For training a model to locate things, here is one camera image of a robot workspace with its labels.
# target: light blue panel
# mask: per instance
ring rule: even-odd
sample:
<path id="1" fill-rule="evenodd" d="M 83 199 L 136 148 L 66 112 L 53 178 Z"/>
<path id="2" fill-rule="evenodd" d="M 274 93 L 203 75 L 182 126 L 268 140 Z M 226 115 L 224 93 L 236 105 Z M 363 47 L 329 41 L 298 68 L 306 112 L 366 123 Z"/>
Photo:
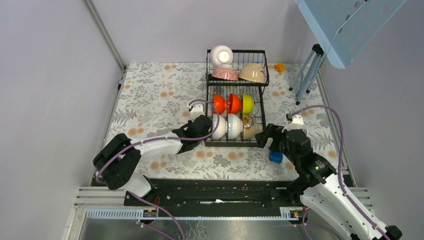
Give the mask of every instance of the light blue panel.
<path id="1" fill-rule="evenodd" d="M 345 69 L 406 0 L 295 0 L 331 64 Z"/>

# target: cup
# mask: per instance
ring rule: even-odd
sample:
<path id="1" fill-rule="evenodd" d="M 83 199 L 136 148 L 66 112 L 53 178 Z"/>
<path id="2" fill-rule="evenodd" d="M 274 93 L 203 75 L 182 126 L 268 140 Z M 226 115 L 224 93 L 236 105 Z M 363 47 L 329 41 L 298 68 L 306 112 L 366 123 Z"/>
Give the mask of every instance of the cup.
<path id="1" fill-rule="evenodd" d="M 243 132 L 243 123 L 240 118 L 232 113 L 228 114 L 228 139 L 235 139 Z"/>
<path id="2" fill-rule="evenodd" d="M 212 77 L 223 80 L 238 81 L 239 74 L 233 68 L 232 65 L 222 64 L 221 66 L 215 67 L 212 72 Z"/>
<path id="3" fill-rule="evenodd" d="M 227 121 L 225 120 L 225 118 L 223 116 L 218 115 L 218 114 L 214 114 L 212 116 L 212 122 L 213 122 L 212 129 L 215 129 L 217 127 L 218 118 L 219 118 L 218 128 L 216 129 L 215 132 L 212 133 L 212 139 L 213 140 L 217 140 L 217 139 L 222 138 L 228 131 Z"/>
<path id="4" fill-rule="evenodd" d="M 242 115 L 243 122 L 243 140 L 251 139 L 258 131 L 258 123 L 248 115 Z"/>
<path id="5" fill-rule="evenodd" d="M 233 51 L 227 46 L 218 45 L 212 48 L 209 53 L 210 63 L 214 67 L 218 67 L 222 64 L 233 64 Z"/>
<path id="6" fill-rule="evenodd" d="M 253 111 L 253 108 L 255 106 L 255 104 L 253 102 L 253 98 L 250 95 L 243 94 L 243 95 L 241 95 L 241 100 L 242 100 L 242 110 L 241 110 L 241 112 L 244 115 L 249 115 Z"/>
<path id="7" fill-rule="evenodd" d="M 218 110 L 218 114 L 222 114 L 227 108 L 227 103 L 223 96 L 216 93 L 213 95 L 213 105 L 215 106 L 216 110 Z"/>
<path id="8" fill-rule="evenodd" d="M 238 77 L 243 80 L 263 84 L 265 83 L 265 69 L 260 64 L 249 62 L 241 68 Z"/>
<path id="9" fill-rule="evenodd" d="M 226 112 L 227 114 L 236 114 L 240 112 L 242 109 L 242 101 L 240 101 L 240 98 L 235 95 L 234 93 L 231 93 L 228 96 L 228 100 L 226 102 Z"/>

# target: pink bowl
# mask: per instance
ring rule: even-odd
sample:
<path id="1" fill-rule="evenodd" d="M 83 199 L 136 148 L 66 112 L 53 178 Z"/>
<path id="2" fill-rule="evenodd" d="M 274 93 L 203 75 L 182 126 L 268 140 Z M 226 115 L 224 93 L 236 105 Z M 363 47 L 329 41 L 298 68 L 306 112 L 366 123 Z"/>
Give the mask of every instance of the pink bowl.
<path id="1" fill-rule="evenodd" d="M 232 81 L 239 80 L 237 71 L 232 67 L 217 66 L 212 72 L 212 77 Z"/>

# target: table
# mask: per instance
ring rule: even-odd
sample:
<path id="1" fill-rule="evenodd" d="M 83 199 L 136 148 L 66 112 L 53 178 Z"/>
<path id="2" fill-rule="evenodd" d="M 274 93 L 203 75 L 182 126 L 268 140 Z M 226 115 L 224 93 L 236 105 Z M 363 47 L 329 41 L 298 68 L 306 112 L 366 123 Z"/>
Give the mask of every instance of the table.
<path id="1" fill-rule="evenodd" d="M 269 64 L 269 86 L 263 93 L 266 122 L 284 126 L 285 115 L 309 105 L 323 104 L 316 83 L 299 106 L 297 89 L 289 91 L 302 64 L 286 64 L 282 74 Z M 122 84 L 107 142 L 125 133 L 143 139 L 166 134 L 190 119 L 187 104 L 206 98 L 205 63 L 131 63 Z M 330 122 L 323 109 L 301 113 L 314 150 L 337 166 L 337 152 Z M 292 181 L 298 177 L 293 164 L 283 158 L 281 164 L 268 160 L 267 148 L 206 147 L 178 155 L 162 155 L 140 161 L 136 171 L 150 178 L 226 179 Z"/>

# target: wall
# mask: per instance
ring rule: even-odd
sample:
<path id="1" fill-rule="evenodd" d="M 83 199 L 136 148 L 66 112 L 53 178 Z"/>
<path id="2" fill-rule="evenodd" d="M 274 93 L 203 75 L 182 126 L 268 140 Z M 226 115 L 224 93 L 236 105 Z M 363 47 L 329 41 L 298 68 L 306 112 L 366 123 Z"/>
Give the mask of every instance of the wall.
<path id="1" fill-rule="evenodd" d="M 304 62 L 317 43 L 294 0 L 94 0 L 129 62 L 205 62 L 206 49 L 263 49 Z"/>
<path id="2" fill-rule="evenodd" d="M 57 240 L 120 70 L 82 1 L 0 3 L 0 239 Z"/>
<path id="3" fill-rule="evenodd" d="M 407 1 L 347 69 L 321 68 L 358 184 L 403 239 L 424 235 L 423 8 Z"/>

